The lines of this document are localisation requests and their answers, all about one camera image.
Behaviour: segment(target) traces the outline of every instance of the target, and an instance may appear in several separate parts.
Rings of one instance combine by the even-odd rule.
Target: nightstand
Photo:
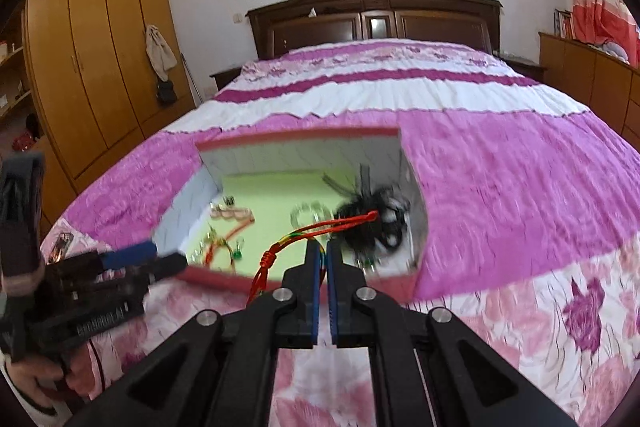
[[[508,67],[516,73],[528,76],[536,82],[540,82],[540,84],[544,83],[546,70],[544,66],[540,66],[540,64],[537,64],[528,58],[515,57],[514,55],[497,55],[497,58],[504,60]]]
[[[228,84],[230,84],[238,76],[240,76],[240,71],[242,71],[242,66],[238,66],[237,68],[232,68],[230,70],[219,71],[218,73],[210,74],[209,78],[213,78],[216,81],[218,90],[220,90],[223,87],[228,86]]]

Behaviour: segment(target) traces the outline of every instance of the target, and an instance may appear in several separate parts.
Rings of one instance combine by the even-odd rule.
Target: wooden headboard
[[[500,47],[495,0],[287,0],[251,10],[258,57],[369,38],[407,38],[466,44],[492,53]],[[309,17],[311,10],[316,17]]]

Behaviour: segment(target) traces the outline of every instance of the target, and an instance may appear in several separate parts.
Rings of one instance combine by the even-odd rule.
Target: bed
[[[194,144],[397,125],[430,237],[411,308],[445,305],[581,427],[632,422],[640,354],[640,156],[586,106],[492,56],[495,0],[288,0],[248,14],[260,60],[145,141],[54,225],[73,251],[149,237]],[[96,339],[107,384],[197,311],[244,296],[172,281]],[[375,425],[367,352],[283,351],[273,426]]]

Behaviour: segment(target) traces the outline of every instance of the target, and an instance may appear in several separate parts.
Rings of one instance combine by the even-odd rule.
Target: bedspread
[[[445,305],[582,427],[620,402],[640,353],[640,156],[587,107],[466,46],[327,44],[246,65],[214,100],[87,189],[47,236],[147,239],[200,166],[194,143],[257,131],[401,129],[430,220],[412,307]],[[108,382],[196,311],[242,296],[161,283],[96,339]],[[273,426],[374,425],[366,350],[283,351]]]

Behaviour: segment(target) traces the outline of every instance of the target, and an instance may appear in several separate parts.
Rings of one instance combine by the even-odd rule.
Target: wardrobe
[[[149,24],[178,60],[168,107],[146,56]],[[168,0],[26,0],[22,26],[34,105],[77,194],[194,108]]]

